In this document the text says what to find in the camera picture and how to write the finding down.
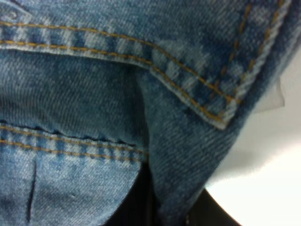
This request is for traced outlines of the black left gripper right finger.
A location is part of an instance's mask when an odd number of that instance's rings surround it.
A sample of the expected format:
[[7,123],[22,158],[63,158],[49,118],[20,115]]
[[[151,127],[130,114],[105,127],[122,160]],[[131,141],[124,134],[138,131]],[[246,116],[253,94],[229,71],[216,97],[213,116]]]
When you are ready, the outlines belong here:
[[186,226],[240,226],[204,189],[185,219]]

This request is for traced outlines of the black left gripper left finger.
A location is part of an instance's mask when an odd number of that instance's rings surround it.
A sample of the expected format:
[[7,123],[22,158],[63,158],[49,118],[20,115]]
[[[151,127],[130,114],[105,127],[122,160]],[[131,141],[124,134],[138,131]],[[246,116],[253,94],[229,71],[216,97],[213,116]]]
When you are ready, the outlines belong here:
[[130,192],[112,216],[113,226],[154,226],[156,198],[149,166],[143,164]]

